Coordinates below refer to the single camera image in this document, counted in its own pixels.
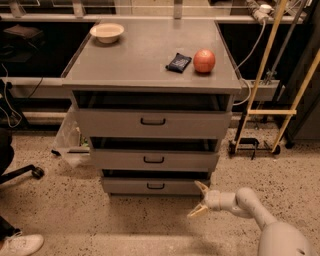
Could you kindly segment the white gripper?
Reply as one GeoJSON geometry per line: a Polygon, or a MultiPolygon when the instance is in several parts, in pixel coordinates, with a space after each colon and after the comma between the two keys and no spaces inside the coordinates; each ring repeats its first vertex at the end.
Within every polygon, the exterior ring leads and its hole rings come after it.
{"type": "Polygon", "coordinates": [[[191,212],[188,218],[199,217],[208,212],[208,208],[214,211],[231,211],[236,205],[236,198],[233,192],[220,192],[218,190],[210,190],[207,185],[200,181],[195,181],[195,185],[200,189],[204,196],[206,205],[199,203],[191,212]]]}

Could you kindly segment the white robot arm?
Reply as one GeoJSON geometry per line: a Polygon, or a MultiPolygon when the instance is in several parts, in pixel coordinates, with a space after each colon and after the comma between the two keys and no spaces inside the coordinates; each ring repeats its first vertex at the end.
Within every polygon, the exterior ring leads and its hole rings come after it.
{"type": "Polygon", "coordinates": [[[188,214],[200,216],[209,210],[228,211],[242,218],[253,218],[261,230],[257,256],[319,256],[309,240],[294,226],[277,220],[248,187],[236,192],[212,190],[200,181],[195,185],[203,199],[188,214]]]}

